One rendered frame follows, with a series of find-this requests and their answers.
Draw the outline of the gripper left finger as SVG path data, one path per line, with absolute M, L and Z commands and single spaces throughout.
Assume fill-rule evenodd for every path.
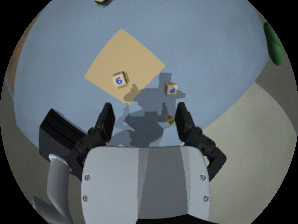
M 81 182 L 83 173 L 82 161 L 84 160 L 84 157 L 87 156 L 89 150 L 92 148 L 105 146 L 105 143 L 111 140 L 115 123 L 112 104 L 105 103 L 98 119 L 95 127 L 88 130 L 88 135 L 80 139 L 76 143 L 75 148 L 73 148 L 65 158 L 66 163 Z

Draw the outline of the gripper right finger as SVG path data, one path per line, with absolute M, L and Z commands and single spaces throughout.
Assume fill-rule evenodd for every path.
M 216 147 L 213 140 L 205 136 L 200 127 L 195 127 L 190 112 L 188 112 L 185 103 L 179 102 L 175 113 L 175 123 L 179 140 L 184 142 L 186 146 L 198 146 L 203 156 L 206 156 L 209 160 L 207 166 L 209 182 L 215 177 L 215 175 L 222 168 L 227 158 L 225 154 Z M 199 144 L 199 145 L 198 145 Z

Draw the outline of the tan flat mat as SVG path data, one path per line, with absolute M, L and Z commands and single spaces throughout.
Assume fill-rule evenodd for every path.
M 129 105 L 165 67 L 144 45 L 120 29 L 98 54 L 84 78 Z M 112 76 L 121 71 L 126 84 L 114 87 Z

